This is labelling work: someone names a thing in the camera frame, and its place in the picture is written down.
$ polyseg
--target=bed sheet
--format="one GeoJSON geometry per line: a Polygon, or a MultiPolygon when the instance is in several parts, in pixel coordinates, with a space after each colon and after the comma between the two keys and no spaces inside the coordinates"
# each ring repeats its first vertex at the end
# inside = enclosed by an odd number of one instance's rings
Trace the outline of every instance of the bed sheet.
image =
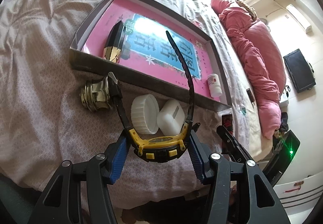
{"type": "MultiPolygon", "coordinates": [[[[116,111],[90,113],[79,99],[80,87],[98,76],[73,71],[68,47],[75,31],[101,0],[4,0],[0,6],[0,170],[21,186],[43,190],[65,160],[90,159],[117,140],[122,124],[116,111]]],[[[248,99],[251,87],[229,39],[207,2],[156,0],[187,18],[213,40],[227,77],[233,108],[215,113],[196,108],[199,139],[220,150],[216,127],[221,115],[233,113],[234,134],[255,160],[267,155],[257,107],[248,99]]],[[[155,95],[161,107],[168,99],[123,84],[124,106],[142,94],[155,95]]],[[[184,110],[187,104],[182,103],[184,110]]],[[[121,178],[109,186],[114,207],[132,208],[150,200],[177,197],[201,188],[188,153],[169,163],[146,163],[130,151],[121,178]]],[[[87,208],[82,186],[82,204],[87,208]]]]}

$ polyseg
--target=box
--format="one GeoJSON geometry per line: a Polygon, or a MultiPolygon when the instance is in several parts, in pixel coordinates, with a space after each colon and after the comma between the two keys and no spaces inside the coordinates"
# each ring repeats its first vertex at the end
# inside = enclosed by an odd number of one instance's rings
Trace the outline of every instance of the box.
{"type": "Polygon", "coordinates": [[[170,44],[164,40],[165,30],[181,47],[191,67],[195,104],[213,111],[230,108],[232,102],[227,80],[212,39],[193,23],[154,0],[100,2],[75,33],[69,49],[70,64],[75,70],[103,76],[113,72],[120,81],[188,102],[187,80],[170,44]],[[123,47],[127,48],[122,48],[120,62],[113,63],[102,56],[107,37],[118,21],[126,26],[123,47]],[[211,73],[219,75],[223,92],[216,99],[211,98],[207,84],[207,75],[211,73]]]}

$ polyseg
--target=black suitcase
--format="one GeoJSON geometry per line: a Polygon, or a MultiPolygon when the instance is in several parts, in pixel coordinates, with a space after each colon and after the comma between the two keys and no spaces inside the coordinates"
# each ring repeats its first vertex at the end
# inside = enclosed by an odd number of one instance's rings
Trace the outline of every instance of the black suitcase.
{"type": "Polygon", "coordinates": [[[310,90],[316,85],[314,70],[308,63],[300,49],[297,49],[284,57],[288,73],[293,81],[294,87],[298,93],[310,90]]]}

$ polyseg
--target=silver bolt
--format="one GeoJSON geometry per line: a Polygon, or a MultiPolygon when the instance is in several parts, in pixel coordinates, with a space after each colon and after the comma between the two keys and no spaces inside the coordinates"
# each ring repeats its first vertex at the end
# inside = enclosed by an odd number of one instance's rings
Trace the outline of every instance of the silver bolt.
{"type": "Polygon", "coordinates": [[[212,159],[214,159],[214,160],[218,160],[218,159],[220,159],[220,158],[221,158],[221,156],[220,156],[219,154],[217,154],[217,153],[213,153],[213,154],[211,155],[211,158],[212,158],[212,159]]]}
{"type": "Polygon", "coordinates": [[[105,159],[105,154],[102,154],[102,153],[97,154],[97,155],[95,156],[95,158],[96,158],[97,160],[105,159]]]}
{"type": "Polygon", "coordinates": [[[256,165],[256,162],[255,162],[255,161],[253,161],[253,160],[248,160],[248,161],[247,161],[247,164],[248,164],[249,166],[255,166],[255,165],[256,165]]]}
{"type": "Polygon", "coordinates": [[[62,166],[63,167],[67,167],[67,166],[69,166],[70,165],[70,162],[68,161],[68,160],[64,160],[63,162],[62,162],[62,166]]]}

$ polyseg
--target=pink pillow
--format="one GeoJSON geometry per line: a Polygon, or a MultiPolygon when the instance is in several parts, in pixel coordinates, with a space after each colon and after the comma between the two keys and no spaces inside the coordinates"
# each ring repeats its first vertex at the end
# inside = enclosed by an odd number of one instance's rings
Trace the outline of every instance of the pink pillow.
{"type": "Polygon", "coordinates": [[[258,19],[244,32],[244,36],[259,50],[270,80],[278,85],[279,94],[282,95],[286,85],[284,63],[280,51],[267,26],[258,19]]]}

